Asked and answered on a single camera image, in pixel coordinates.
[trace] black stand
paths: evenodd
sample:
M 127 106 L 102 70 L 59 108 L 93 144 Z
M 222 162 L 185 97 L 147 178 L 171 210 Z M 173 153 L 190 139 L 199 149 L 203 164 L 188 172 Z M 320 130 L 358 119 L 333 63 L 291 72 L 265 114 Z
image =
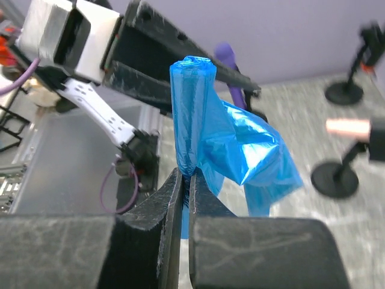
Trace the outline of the black stand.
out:
M 325 97 L 332 104 L 347 106 L 357 104 L 361 101 L 363 90 L 354 83 L 353 76 L 360 67 L 360 63 L 367 48 L 367 45 L 363 45 L 357 53 L 357 57 L 353 62 L 348 76 L 348 81 L 334 83 L 326 89 Z
M 264 114 L 263 112 L 261 112 L 261 111 L 259 111 L 259 110 L 251 110 L 250 112 L 252 112 L 252 113 L 255 114 L 256 116 L 259 116 L 261 119 L 263 119 L 264 121 L 266 121 L 266 123 L 269 123 L 268 120 L 267 120 L 266 114 Z
M 328 161 L 317 166 L 312 173 L 312 184 L 324 196 L 346 199 L 354 195 L 359 187 L 359 179 L 350 168 L 350 163 L 360 153 L 366 152 L 368 145 L 357 142 L 344 156 L 342 162 Z

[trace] concrete floor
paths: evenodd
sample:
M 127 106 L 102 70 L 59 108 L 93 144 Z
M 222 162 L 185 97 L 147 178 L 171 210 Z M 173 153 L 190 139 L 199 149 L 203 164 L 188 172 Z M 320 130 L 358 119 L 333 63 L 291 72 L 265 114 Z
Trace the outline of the concrete floor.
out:
M 272 216 L 311 217 L 321 219 L 332 230 L 350 277 L 353 289 L 385 288 L 385 170 L 382 165 L 368 164 L 366 156 L 354 163 L 360 178 L 359 192 L 349 200 L 336 202 L 321 197 L 310 183 L 312 167 L 325 158 L 339 158 L 351 141 L 327 135 L 328 117 L 385 116 L 385 100 L 370 78 L 358 82 L 365 91 L 364 101 L 354 108 L 334 107 L 324 98 L 324 87 L 343 76 L 309 79 L 300 82 L 266 85 L 262 99 L 253 106 L 264 111 L 270 124 L 285 139 L 303 177 L 304 188 L 272 208 Z M 229 101 L 228 93 L 220 96 Z M 35 106 L 19 97 L 13 109 L 29 118 Z M 0 134 L 0 141 L 6 141 Z M 16 150 L 0 155 L 0 164 L 9 164 Z M 165 118 L 161 143 L 159 184 L 176 167 L 172 120 Z M 241 187 L 226 180 L 220 199 L 238 216 L 247 215 Z M 182 242 L 180 288 L 191 288 L 188 276 L 188 243 Z

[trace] blue plastic bag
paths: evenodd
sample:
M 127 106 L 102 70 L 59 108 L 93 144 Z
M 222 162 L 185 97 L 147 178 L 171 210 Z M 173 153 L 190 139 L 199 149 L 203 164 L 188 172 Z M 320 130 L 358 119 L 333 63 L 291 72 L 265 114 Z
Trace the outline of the blue plastic bag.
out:
M 249 216 L 268 216 L 274 202 L 303 182 L 280 134 L 218 97 L 216 72 L 202 57 L 187 56 L 170 67 L 177 165 L 188 183 L 199 167 L 216 196 L 224 177 L 244 185 Z M 188 199 L 182 238 L 188 237 L 187 217 Z

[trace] purple cable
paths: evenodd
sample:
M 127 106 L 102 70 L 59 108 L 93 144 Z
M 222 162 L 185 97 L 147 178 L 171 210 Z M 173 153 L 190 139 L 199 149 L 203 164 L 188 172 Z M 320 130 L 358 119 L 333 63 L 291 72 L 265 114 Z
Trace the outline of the purple cable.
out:
M 106 186 L 106 183 L 107 183 L 107 180 L 109 178 L 109 176 L 111 176 L 112 174 L 112 171 L 114 170 L 115 168 L 115 165 L 116 165 L 116 162 L 118 161 L 119 159 L 116 159 L 116 161 L 111 165 L 111 167 L 109 168 L 109 171 L 108 173 L 106 174 L 106 176 L 104 177 L 103 179 L 103 182 L 102 182 L 102 185 L 100 186 L 100 192 L 99 192 L 99 200 L 100 200 L 100 205 L 102 206 L 103 210 L 105 210 L 107 213 L 110 213 L 110 214 L 120 214 L 122 212 L 125 212 L 127 211 L 128 209 L 130 209 L 130 207 L 134 204 L 134 202 L 136 201 L 137 197 L 138 197 L 138 192 L 139 192 L 139 178 L 138 178 L 138 174 L 134 168 L 134 165 L 131 164 L 131 172 L 132 174 L 134 175 L 134 178 L 135 178 L 135 188 L 134 188 L 134 193 L 132 194 L 132 197 L 130 199 L 130 201 L 127 203 L 127 205 L 125 205 L 123 208 L 120 208 L 120 209 L 117 209 L 116 211 L 111 211 L 110 209 L 108 209 L 105 205 L 104 205 L 104 202 L 103 202 L 103 194 L 104 194 L 104 187 Z
M 28 78 L 30 78 L 32 74 L 35 72 L 37 66 L 39 66 L 39 62 L 40 62 L 40 59 L 35 58 L 35 60 L 31 63 L 29 68 L 27 68 L 27 70 L 24 71 L 24 73 L 17 80 L 15 80 L 12 84 L 6 87 L 0 88 L 0 96 L 6 95 L 12 90 L 22 86 L 25 83 L 25 81 L 27 81 Z
M 217 45 L 217 47 L 215 48 L 215 57 L 226 66 L 229 66 L 231 69 L 237 69 L 235 63 L 235 53 L 227 42 L 222 42 Z M 229 85 L 227 87 L 229 88 L 234 104 L 237 107 L 245 110 L 246 103 L 243 98 L 242 90 L 238 87 L 233 87 Z

